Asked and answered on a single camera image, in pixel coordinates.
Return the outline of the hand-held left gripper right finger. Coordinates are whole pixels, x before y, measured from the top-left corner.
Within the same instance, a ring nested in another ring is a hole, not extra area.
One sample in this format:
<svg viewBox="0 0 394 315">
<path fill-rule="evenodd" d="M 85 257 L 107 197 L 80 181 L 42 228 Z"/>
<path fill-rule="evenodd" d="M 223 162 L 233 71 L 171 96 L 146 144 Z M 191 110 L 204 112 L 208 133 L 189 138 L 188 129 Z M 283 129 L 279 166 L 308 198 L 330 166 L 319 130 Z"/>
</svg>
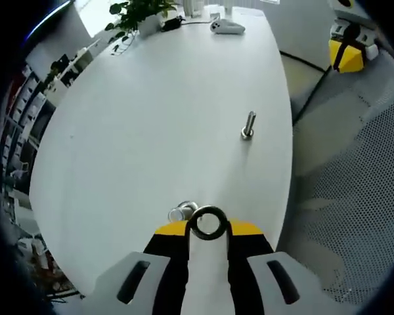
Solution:
<svg viewBox="0 0 394 315">
<path fill-rule="evenodd" d="M 347 314 L 310 270 L 275 252 L 254 224 L 228 226 L 228 281 L 236 314 Z"/>
</svg>

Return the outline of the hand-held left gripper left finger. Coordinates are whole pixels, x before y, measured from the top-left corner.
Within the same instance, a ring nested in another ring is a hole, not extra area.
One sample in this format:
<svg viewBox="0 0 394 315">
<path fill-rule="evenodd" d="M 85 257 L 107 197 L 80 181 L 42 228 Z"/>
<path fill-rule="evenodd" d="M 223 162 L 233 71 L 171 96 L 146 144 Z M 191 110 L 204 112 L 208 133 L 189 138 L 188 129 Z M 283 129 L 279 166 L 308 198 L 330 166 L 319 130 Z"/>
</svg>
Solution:
<svg viewBox="0 0 394 315">
<path fill-rule="evenodd" d="M 155 231 L 144 251 L 133 251 L 101 274 L 82 302 L 84 314 L 180 314 L 188 282 L 185 221 Z"/>
</svg>

